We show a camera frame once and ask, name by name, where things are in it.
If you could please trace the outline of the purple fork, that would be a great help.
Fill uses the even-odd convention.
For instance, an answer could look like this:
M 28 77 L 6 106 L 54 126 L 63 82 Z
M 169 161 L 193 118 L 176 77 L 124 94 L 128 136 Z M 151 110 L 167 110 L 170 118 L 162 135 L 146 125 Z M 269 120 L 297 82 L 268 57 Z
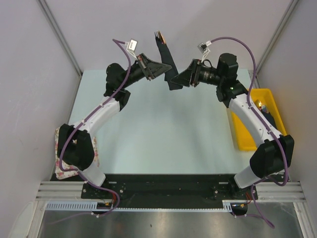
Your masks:
M 163 43 L 159 31 L 156 31 L 156 32 L 155 32 L 155 38 L 156 38 L 156 41 L 157 41 L 157 42 L 159 42 L 159 43 L 161 43 L 161 44 Z

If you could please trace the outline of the gold knife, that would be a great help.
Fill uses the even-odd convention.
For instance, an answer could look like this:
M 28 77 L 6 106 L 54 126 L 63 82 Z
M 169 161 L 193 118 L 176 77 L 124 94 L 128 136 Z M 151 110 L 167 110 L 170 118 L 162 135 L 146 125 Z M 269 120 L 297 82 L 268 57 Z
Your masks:
M 158 37 L 159 37 L 161 43 L 166 45 L 165 38 L 164 38 L 163 34 L 160 31 L 158 31 Z

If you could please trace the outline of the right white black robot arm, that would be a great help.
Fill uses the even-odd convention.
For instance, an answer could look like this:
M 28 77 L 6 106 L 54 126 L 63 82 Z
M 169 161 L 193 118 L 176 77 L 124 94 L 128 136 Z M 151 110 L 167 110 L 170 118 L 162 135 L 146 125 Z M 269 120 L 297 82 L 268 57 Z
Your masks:
M 235 55 L 223 53 L 216 67 L 205 66 L 201 60 L 194 59 L 187 69 L 171 79 L 185 87 L 196 87 L 199 83 L 216 86 L 217 99 L 240 119 L 252 136 L 257 149 L 249 165 L 231 179 L 230 186 L 235 190 L 285 171 L 290 167 L 294 149 L 293 137 L 277 130 L 251 100 L 248 90 L 237 79 L 238 67 Z

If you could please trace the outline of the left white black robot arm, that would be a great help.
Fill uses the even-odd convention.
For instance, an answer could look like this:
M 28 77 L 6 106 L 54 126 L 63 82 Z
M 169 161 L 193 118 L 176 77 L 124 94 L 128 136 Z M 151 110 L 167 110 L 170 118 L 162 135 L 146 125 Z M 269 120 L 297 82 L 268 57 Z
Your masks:
M 160 56 L 161 62 L 140 54 L 127 69 L 117 63 L 107 67 L 106 91 L 100 104 L 81 121 L 63 124 L 59 129 L 57 157 L 63 172 L 67 169 L 62 164 L 66 163 L 70 172 L 78 172 L 95 186 L 104 183 L 106 176 L 94 161 L 93 138 L 111 117 L 126 106 L 130 97 L 126 89 L 128 86 L 143 78 L 153 80 L 162 74 L 165 74 L 166 81 L 171 79 L 169 71 L 175 68 L 172 56 L 168 52 L 161 52 Z

